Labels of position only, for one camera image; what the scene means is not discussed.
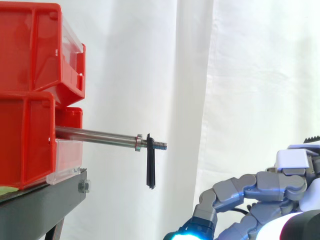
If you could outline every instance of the cable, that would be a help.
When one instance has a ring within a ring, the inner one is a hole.
[[[238,212],[238,213],[242,213],[242,214],[244,214],[244,215],[247,215],[247,214],[249,213],[248,211],[243,210],[243,209],[241,209],[241,208],[237,208],[237,207],[231,209],[231,211]]]

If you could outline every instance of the black plastic clip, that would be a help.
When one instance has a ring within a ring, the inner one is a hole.
[[[154,139],[150,137],[150,133],[146,138],[146,149],[146,184],[149,186],[149,188],[154,189],[156,186],[155,150]]]

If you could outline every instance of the yellow object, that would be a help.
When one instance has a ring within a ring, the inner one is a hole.
[[[13,193],[18,191],[19,189],[16,187],[10,187],[10,186],[0,186],[0,196],[7,194],[7,193]]]

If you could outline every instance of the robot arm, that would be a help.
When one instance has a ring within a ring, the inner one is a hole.
[[[307,188],[320,173],[319,153],[320,142],[290,145],[288,149],[277,153],[275,166],[267,171],[216,183],[201,194],[191,220],[175,235],[193,235],[198,237],[196,239],[212,240],[217,213],[232,210],[242,204],[244,198],[248,198],[259,202],[240,223],[231,225],[217,240],[256,239],[266,223],[300,211],[297,209],[298,202],[304,200]]]

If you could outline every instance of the bolt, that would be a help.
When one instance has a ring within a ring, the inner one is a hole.
[[[153,149],[167,150],[167,144],[165,142],[155,141],[153,142]]]
[[[83,180],[82,182],[79,183],[78,186],[79,192],[83,194],[87,194],[91,190],[91,181],[88,179]]]

